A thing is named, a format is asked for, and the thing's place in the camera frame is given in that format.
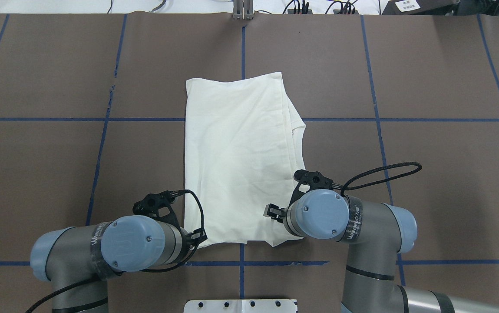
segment brown table surface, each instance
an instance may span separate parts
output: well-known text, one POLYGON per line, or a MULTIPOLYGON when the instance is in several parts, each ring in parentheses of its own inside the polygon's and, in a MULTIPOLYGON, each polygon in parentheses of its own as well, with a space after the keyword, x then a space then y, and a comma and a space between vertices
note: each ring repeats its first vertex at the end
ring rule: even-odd
MULTIPOLYGON (((182 188, 185 80, 274 71, 307 124, 307 169, 343 183, 423 164, 352 193, 416 216, 397 281, 499 305, 499 17, 137 12, 0 15, 0 312, 50 292, 28 266, 41 234, 182 188)), ((110 281, 110 311, 287 297, 339 312, 347 249, 217 244, 174 272, 110 281)))

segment folded white shirt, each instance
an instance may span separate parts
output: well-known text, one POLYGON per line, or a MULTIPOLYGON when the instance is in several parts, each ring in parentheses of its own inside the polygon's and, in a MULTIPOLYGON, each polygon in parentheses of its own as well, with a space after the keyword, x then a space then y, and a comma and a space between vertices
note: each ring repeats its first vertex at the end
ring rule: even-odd
MULTIPOLYGON (((305 124, 286 95, 281 73, 221 83, 186 82, 185 187, 197 194, 208 240, 264 240, 277 246, 301 239, 263 212, 269 203, 287 206, 304 169, 305 124)), ((184 226, 200 227, 199 209, 186 198, 184 226)))

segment wire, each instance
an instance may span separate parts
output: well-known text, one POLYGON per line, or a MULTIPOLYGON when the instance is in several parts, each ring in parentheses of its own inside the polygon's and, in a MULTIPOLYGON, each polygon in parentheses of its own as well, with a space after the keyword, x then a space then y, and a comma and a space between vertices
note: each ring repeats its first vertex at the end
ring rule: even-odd
POLYGON ((285 14, 286 11, 288 10, 288 7, 290 6, 290 4, 292 4, 292 2, 294 3, 294 14, 295 14, 295 4, 297 2, 297 5, 299 5, 299 0, 291 0, 290 2, 288 2, 288 4, 286 4, 286 7, 284 8, 284 11, 282 12, 282 14, 285 14))
POLYGON ((151 13, 154 13, 154 12, 156 12, 157 10, 159 10, 160 8, 162 8, 162 7, 164 6, 164 4, 166 4, 166 0, 162 0, 162 2, 161 2, 158 6, 156 6, 155 8, 153 8, 153 9, 151 10, 151 13))
POLYGON ((342 186, 342 188, 340 190, 340 194, 343 195, 346 190, 358 190, 358 189, 365 188, 365 187, 368 187, 368 186, 373 186, 373 185, 377 185, 377 184, 382 184, 382 183, 385 183, 385 182, 389 182, 391 180, 397 180, 398 178, 402 178, 402 177, 405 177, 405 176, 410 176, 412 174, 417 173, 422 168, 423 168, 423 166, 420 163, 418 163, 418 162, 404 162, 404 163, 392 164, 390 166, 381 166, 381 167, 376 168, 376 169, 368 170, 367 172, 361 173, 358 176, 354 176, 353 178, 350 178, 350 180, 348 180, 348 182, 346 182, 344 184, 344 186, 342 186), (355 182, 359 178, 362 178, 362 177, 365 177, 365 176, 369 176, 369 175, 371 175, 373 173, 381 172, 383 170, 388 170, 388 169, 393 169, 393 168, 401 168, 401 167, 404 167, 404 166, 417 166, 417 168, 414 169, 414 170, 411 170, 409 172, 400 174, 400 175, 396 175, 396 176, 393 176, 393 177, 386 178, 384 180, 377 180, 376 182, 366 183, 366 184, 355 186, 355 187, 350 187, 350 184, 352 182, 355 182))
POLYGON ((71 285, 68 285, 62 289, 58 289, 54 293, 51 293, 51 294, 47 295, 46 297, 42 298, 41 300, 37 301, 29 309, 27 309, 27 311, 25 311, 25 313, 33 312, 33 310, 37 309, 37 307, 39 307, 39 305, 45 303, 46 301, 49 301, 50 299, 56 297, 57 295, 60 295, 61 293, 65 293, 66 291, 68 291, 70 289, 74 289, 75 287, 79 287, 81 285, 86 285, 88 283, 94 283, 94 282, 100 281, 100 280, 101 279, 99 278, 99 276, 93 276, 90 279, 82 280, 82 281, 79 281, 77 283, 73 283, 71 285))
MULTIPOLYGON (((195 195, 195 193, 191 190, 178 190, 178 192, 180 193, 183 193, 183 194, 191 194, 193 196, 193 198, 195 199, 195 202, 197 202, 197 206, 199 207, 199 213, 201 214, 201 230, 204 231, 205 228, 204 228, 204 214, 203 214, 203 208, 201 206, 201 202, 199 202, 199 198, 197 198, 197 196, 195 195)), ((190 258, 192 258, 193 254, 197 251, 197 248, 199 247, 199 244, 201 243, 201 236, 199 237, 199 240, 198 242, 195 244, 193 250, 190 252, 190 254, 188 254, 188 256, 186 258, 184 258, 184 260, 182 260, 181 262, 179 262, 178 264, 172 266, 172 267, 168 267, 166 269, 144 269, 144 270, 141 270, 140 272, 146 272, 146 273, 164 273, 164 272, 169 272, 171 270, 175 270, 177 269, 178 267, 186 264, 186 262, 189 261, 190 258)))
POLYGON ((332 8, 332 6, 334 6, 335 3, 340 3, 340 11, 342 11, 342 8, 343 8, 344 4, 341 1, 333 1, 330 4, 330 6, 328 6, 327 11, 324 12, 324 14, 328 14, 328 11, 330 10, 330 8, 332 8))

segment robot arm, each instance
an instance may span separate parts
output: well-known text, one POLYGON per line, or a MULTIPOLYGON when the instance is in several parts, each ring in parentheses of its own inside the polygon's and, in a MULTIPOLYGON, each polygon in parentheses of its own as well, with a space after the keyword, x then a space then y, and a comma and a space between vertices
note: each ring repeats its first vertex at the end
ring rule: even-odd
POLYGON ((417 238, 410 211, 341 196, 333 189, 345 188, 319 172, 299 170, 294 178, 299 184, 289 206, 269 204, 264 215, 295 236, 350 244, 342 313, 499 313, 496 306, 394 284, 397 254, 417 238), (299 191, 301 184, 309 192, 299 191))
POLYGON ((106 313, 108 279, 123 272, 167 270, 147 270, 151 266, 185 263, 206 240, 203 227, 192 233, 181 228, 170 206, 187 192, 149 194, 134 205, 136 215, 42 235, 31 251, 35 277, 51 281, 55 291, 92 279, 57 295, 53 313, 106 313), (164 208, 168 214, 160 214, 164 208))

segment white label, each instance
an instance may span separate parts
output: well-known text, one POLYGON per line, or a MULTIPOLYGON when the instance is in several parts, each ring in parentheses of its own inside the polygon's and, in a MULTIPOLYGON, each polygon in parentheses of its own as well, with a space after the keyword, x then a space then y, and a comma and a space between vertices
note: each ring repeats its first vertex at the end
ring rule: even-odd
POLYGON ((421 8, 416 0, 399 1, 396 2, 396 6, 398 7, 398 10, 400 10, 400 12, 407 12, 421 8))

